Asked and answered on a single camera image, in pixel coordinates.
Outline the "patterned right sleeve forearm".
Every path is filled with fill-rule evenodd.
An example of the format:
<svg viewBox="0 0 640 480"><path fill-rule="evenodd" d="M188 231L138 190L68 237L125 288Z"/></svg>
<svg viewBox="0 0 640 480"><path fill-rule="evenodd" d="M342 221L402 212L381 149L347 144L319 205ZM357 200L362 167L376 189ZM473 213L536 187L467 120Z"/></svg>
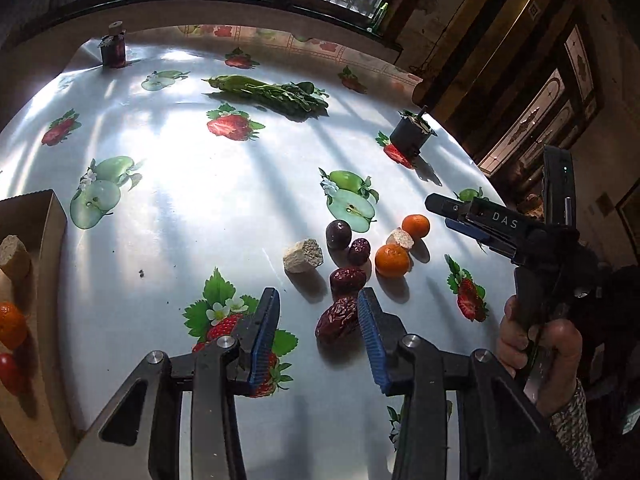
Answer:
<svg viewBox="0 0 640 480"><path fill-rule="evenodd" d="M549 425L580 476L585 480L597 478L600 469L589 431L586 395L579 380L570 402L549 417Z"/></svg>

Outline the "person's right hand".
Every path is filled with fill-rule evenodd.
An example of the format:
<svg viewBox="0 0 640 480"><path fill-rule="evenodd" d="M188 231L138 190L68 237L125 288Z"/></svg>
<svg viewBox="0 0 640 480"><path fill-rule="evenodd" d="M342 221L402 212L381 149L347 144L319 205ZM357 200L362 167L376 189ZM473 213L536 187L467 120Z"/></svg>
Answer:
<svg viewBox="0 0 640 480"><path fill-rule="evenodd" d="M536 396L538 412L549 417L570 402L577 388L577 371L582 357L582 335L566 318L544 326L523 328L516 320L520 305L515 296L506 300L499 326L497 356L508 373L527 365L526 348L531 339L538 342L538 358L544 362L544 374Z"/></svg>

